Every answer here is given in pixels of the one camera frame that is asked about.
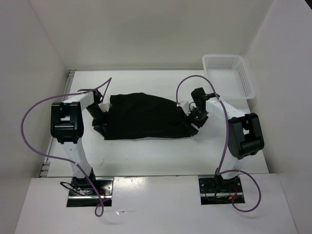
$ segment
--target white wall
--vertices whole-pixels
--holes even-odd
[[[63,92],[66,70],[28,1],[0,1],[0,32],[0,232],[10,234],[43,161],[22,142],[22,115],[37,100]],[[50,139],[49,113],[44,104],[25,123],[30,142],[42,151]]]
[[[245,60],[269,169],[280,173],[299,233],[311,233],[312,10],[304,0],[274,0]]]
[[[272,0],[30,0],[69,69],[202,68],[247,51]]]

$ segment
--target white table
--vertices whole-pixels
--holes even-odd
[[[70,92],[94,88],[112,77],[104,102],[110,95],[144,92],[175,100],[176,87],[189,75],[204,75],[203,71],[86,71],[75,72]],[[185,81],[179,90],[179,101],[192,101],[191,91],[209,85],[201,78]],[[236,108],[249,112],[246,101],[232,102]],[[96,176],[165,176],[214,174],[219,164],[225,141],[225,124],[210,116],[204,127],[192,138],[104,140],[93,130],[92,117],[83,112],[83,147]],[[54,139],[51,155],[66,157]],[[69,163],[49,159],[48,177],[72,176]],[[248,156],[244,170],[250,173],[268,173],[262,151]]]
[[[16,234],[296,234],[283,189],[275,174],[257,174],[262,202],[251,213],[231,204],[200,205],[197,176],[116,177],[112,207],[98,218],[94,207],[66,208],[70,178],[34,178]],[[258,199],[253,182],[241,175],[246,204]]]

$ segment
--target black cloth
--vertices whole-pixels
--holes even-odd
[[[198,132],[174,101],[162,97],[144,93],[112,95],[110,103],[105,140],[182,138]]]

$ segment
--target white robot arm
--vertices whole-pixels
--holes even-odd
[[[203,88],[197,88],[191,95],[196,107],[189,110],[189,104],[187,103],[182,109],[194,125],[198,128],[202,127],[208,119],[208,113],[225,122],[224,110],[213,93],[206,94]],[[240,170],[246,156],[255,155],[264,147],[259,118],[255,113],[247,114],[223,100],[222,103],[228,116],[229,142],[221,170]],[[222,175],[222,178],[231,179],[237,175],[238,173],[226,173]]]
[[[93,128],[104,135],[106,124],[105,113],[99,107],[101,99],[101,93],[95,90],[76,95],[63,102],[54,102],[51,107],[51,135],[65,149],[68,158],[78,163],[91,180],[95,180],[95,175],[88,163],[81,141],[84,131],[82,111],[87,109],[93,117]],[[89,184],[80,169],[75,164],[72,164],[72,169],[73,184],[77,187],[88,187]]]

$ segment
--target plastic basket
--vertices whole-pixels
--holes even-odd
[[[252,99],[255,91],[245,60],[239,55],[205,55],[207,79],[223,99]]]

